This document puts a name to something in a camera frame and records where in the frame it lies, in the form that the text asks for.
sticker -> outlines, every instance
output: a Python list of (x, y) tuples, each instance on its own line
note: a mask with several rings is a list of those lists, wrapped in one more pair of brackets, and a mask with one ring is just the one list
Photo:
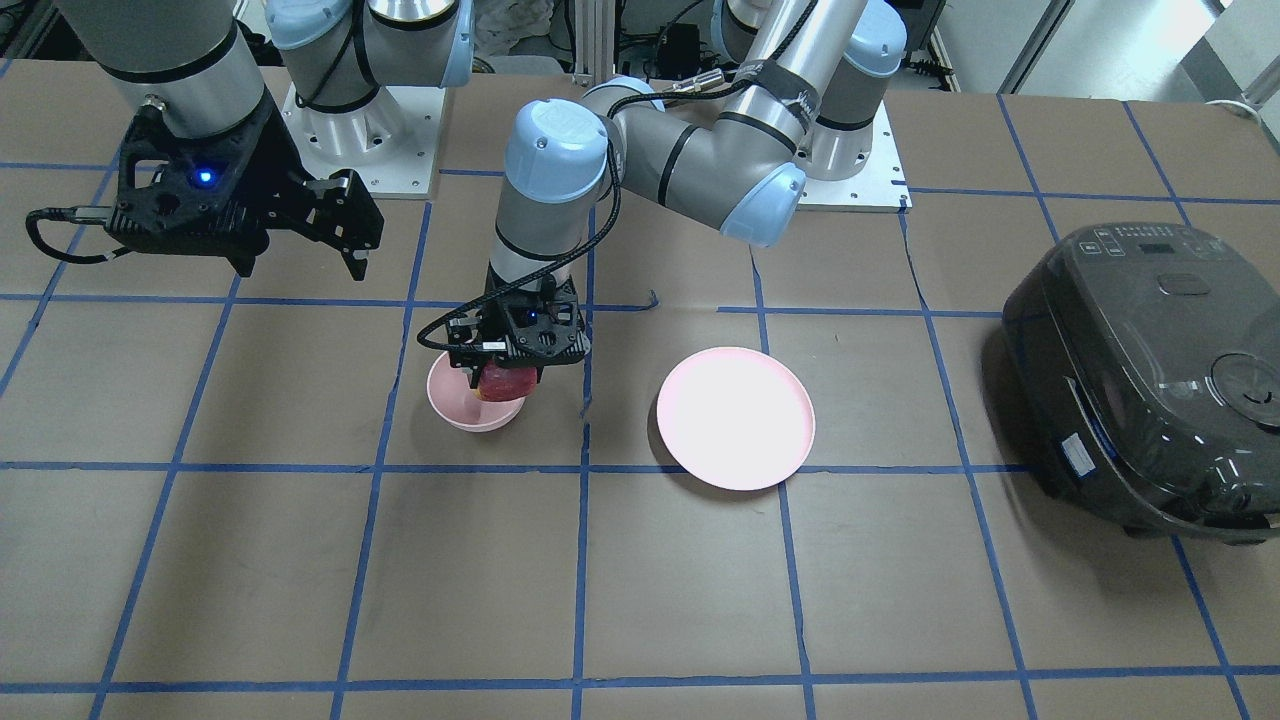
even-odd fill
[(1083, 478), (1097, 470), (1093, 460), (1089, 459), (1089, 451), (1084, 447), (1084, 442), (1080, 439), (1080, 433), (1071, 433), (1071, 437), (1062, 441), (1062, 455), (1066, 456), (1066, 461), (1071, 464), (1071, 470), (1075, 470), (1076, 478)]

round plate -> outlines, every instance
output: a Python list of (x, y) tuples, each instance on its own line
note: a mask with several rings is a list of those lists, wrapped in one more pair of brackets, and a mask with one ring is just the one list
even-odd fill
[(658, 432), (694, 477), (726, 489), (790, 478), (813, 448), (813, 404), (782, 363), (745, 347), (686, 357), (658, 393)]

robotic arm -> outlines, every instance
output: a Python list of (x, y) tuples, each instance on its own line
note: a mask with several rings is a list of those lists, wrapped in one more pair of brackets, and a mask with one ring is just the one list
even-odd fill
[[(622, 187), (723, 234), (774, 245), (805, 187), (794, 158), (865, 4), (776, 0), (718, 92), (654, 92), (616, 78), (580, 102), (526, 105), (507, 145), (486, 292), (429, 324), (419, 342), (448, 351), (490, 401), (524, 397), (544, 368), (582, 360), (590, 343), (567, 265), (608, 233)], [(710, 129), (662, 104), (721, 97), (730, 100)], [(602, 191), (613, 208), (584, 242)], [(430, 338), (440, 327), (448, 343)]]
[[(116, 204), (31, 213), (28, 234), (41, 251), (73, 264), (134, 251), (220, 256), (248, 277), (266, 231), (282, 228), (333, 247), (364, 279), (381, 213), (351, 165), (324, 179), (303, 168), (229, 3), (56, 4), (138, 111), (120, 145)], [(308, 94), (298, 105), (311, 113), (311, 142), (334, 154), (346, 149), (358, 160), (406, 135), (383, 85), (461, 85), (470, 74), (471, 0), (273, 0), (268, 14)], [(159, 168), (155, 177), (140, 182), (148, 167)], [(41, 220), (104, 225), (122, 247), (55, 250)]]

